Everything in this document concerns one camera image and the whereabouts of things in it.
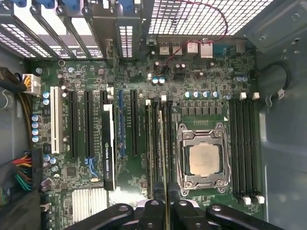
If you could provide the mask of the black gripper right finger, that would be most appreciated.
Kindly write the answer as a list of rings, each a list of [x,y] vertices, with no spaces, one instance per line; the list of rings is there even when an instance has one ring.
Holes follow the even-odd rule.
[[[233,197],[228,188],[184,191],[167,185],[174,230],[280,230],[264,218],[264,205]]]

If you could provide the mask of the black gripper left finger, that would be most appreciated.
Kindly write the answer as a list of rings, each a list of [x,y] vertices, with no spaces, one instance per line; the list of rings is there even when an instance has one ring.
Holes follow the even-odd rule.
[[[167,184],[156,183],[153,197],[136,207],[119,203],[85,219],[86,230],[164,230]]]

